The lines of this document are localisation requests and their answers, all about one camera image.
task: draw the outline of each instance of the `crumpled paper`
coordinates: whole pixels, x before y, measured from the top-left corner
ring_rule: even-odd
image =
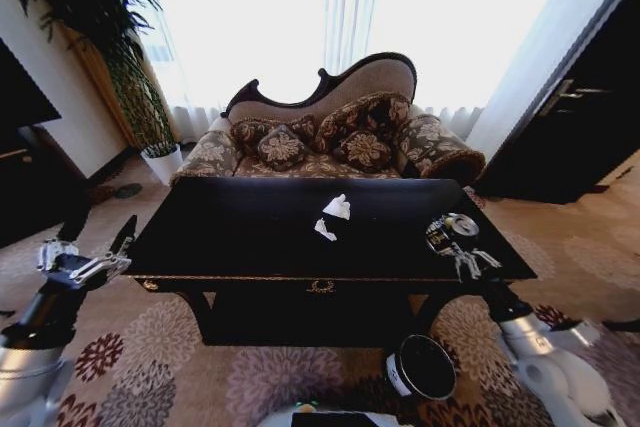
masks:
[[[338,238],[336,237],[336,234],[334,234],[333,232],[327,231],[327,226],[324,225],[324,219],[318,219],[318,221],[316,222],[316,226],[314,227],[314,230],[324,235],[327,239],[329,239],[332,242],[335,240],[338,240]]]
[[[341,219],[349,220],[351,216],[351,204],[345,202],[346,196],[344,194],[335,197],[329,205],[327,205],[322,212],[325,214],[333,215],[334,217],[340,217]]]

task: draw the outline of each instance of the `door handle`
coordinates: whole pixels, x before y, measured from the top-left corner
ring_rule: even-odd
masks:
[[[546,117],[549,112],[555,107],[560,99],[581,99],[585,96],[585,94],[609,94],[610,90],[606,89],[593,89],[588,87],[581,87],[579,89],[574,90],[573,92],[568,92],[571,84],[573,84],[574,79],[564,79],[558,89],[548,98],[547,102],[543,105],[538,113],[540,117]]]
[[[581,99],[584,94],[578,94],[578,93],[572,93],[572,94],[559,94],[558,97],[563,98],[563,99]]]
[[[547,99],[547,102],[542,106],[540,112],[538,112],[538,116],[546,117],[547,115],[549,115],[551,109],[555,107],[555,105],[563,95],[570,96],[571,94],[567,94],[567,91],[569,90],[569,87],[571,87],[571,84],[573,84],[573,79],[564,79],[562,82],[560,82],[560,86],[553,94],[551,94],[551,97]]]

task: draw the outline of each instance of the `white pot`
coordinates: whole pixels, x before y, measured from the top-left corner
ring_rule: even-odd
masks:
[[[169,185],[171,176],[182,165],[182,152],[180,152],[178,144],[176,144],[176,150],[164,157],[151,158],[144,151],[142,151],[141,155],[164,185]]]

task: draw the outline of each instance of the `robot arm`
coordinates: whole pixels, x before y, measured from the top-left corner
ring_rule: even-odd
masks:
[[[500,281],[484,282],[481,295],[502,332],[503,350],[516,376],[544,404],[558,427],[625,427],[602,376],[564,347],[590,346],[598,332],[586,323],[551,330],[531,306]]]
[[[46,282],[22,319],[0,336],[0,425],[43,427],[56,421],[59,402],[71,379],[73,362],[62,351],[75,335],[78,311],[87,293],[102,287],[130,264],[136,216],[120,230],[104,256],[78,255],[73,244],[87,217],[81,211],[45,242],[38,270]]]
[[[473,219],[449,213],[429,225],[426,240],[433,252],[454,257],[460,282],[474,284],[487,303],[516,376],[542,401],[558,427],[624,427],[602,376],[565,350],[591,346],[598,332],[586,323],[552,330],[541,322],[500,279],[500,262],[476,248],[479,234]]]

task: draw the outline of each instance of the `television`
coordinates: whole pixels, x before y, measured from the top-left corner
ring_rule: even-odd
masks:
[[[0,130],[59,119],[60,114],[0,39]]]

